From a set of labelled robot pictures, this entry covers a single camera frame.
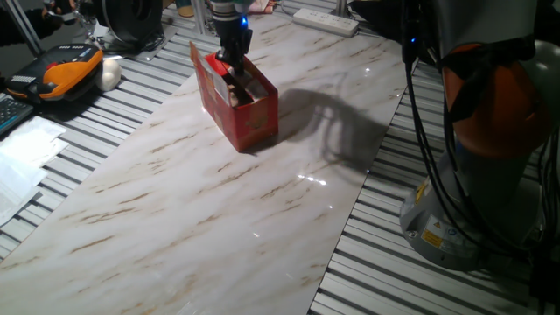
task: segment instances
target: open box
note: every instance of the open box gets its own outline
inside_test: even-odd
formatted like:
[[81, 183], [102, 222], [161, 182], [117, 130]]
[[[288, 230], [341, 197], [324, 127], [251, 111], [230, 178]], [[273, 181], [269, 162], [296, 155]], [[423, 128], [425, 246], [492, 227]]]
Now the open box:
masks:
[[206, 111], [237, 151], [278, 134], [278, 91], [247, 58], [245, 76], [215, 58], [201, 57], [191, 42], [191, 60]]

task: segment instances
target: marble surface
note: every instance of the marble surface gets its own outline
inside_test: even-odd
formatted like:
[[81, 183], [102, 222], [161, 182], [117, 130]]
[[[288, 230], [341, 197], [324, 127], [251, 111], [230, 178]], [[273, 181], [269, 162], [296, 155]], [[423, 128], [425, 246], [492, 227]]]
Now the marble surface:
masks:
[[190, 78], [0, 264], [2, 314], [307, 312], [405, 87], [400, 47], [249, 22], [278, 139], [237, 153]]

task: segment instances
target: white power strip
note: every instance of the white power strip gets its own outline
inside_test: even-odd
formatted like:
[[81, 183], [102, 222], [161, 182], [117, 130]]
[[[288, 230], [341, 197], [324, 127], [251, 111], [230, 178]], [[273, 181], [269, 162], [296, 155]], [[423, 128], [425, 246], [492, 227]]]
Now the white power strip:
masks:
[[309, 9], [299, 9], [294, 14], [293, 21], [299, 25], [344, 37], [352, 37], [358, 30], [357, 21]]

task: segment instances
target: metal grating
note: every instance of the metal grating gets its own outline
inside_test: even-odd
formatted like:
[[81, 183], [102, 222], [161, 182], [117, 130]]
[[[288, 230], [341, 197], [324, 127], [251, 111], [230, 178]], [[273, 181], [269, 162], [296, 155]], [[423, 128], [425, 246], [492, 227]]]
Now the metal grating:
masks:
[[163, 22], [178, 27], [178, 33], [152, 61], [118, 60], [123, 80], [115, 90], [92, 91], [43, 111], [44, 118], [66, 128], [60, 138], [70, 145], [45, 165], [42, 195], [0, 227], [0, 262], [194, 74], [189, 41], [207, 53], [218, 50], [219, 40], [193, 33], [193, 20], [180, 17], [175, 4], [164, 10]]
[[[435, 158], [444, 152], [443, 86], [418, 63], [416, 102]], [[424, 260], [404, 239], [401, 204], [425, 179], [410, 98], [402, 96], [344, 227], [309, 314], [553, 314], [529, 298], [530, 267], [514, 262], [505, 276], [457, 272]], [[536, 179], [536, 153], [525, 177]]]

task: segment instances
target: yellow warning label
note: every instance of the yellow warning label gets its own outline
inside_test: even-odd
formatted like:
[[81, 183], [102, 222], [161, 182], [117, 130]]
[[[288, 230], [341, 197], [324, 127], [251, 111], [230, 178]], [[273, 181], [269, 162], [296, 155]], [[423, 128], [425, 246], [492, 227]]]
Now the yellow warning label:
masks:
[[441, 246], [441, 241], [443, 240], [441, 237], [433, 234], [432, 232], [425, 229], [422, 233], [422, 239], [430, 243], [431, 245], [439, 248]]
[[416, 189], [416, 201], [414, 202], [415, 205], [418, 204], [418, 202], [420, 202], [420, 199], [422, 198], [422, 193], [424, 192], [424, 189], [426, 188], [426, 185], [428, 183], [426, 181], [424, 181], [417, 189]]

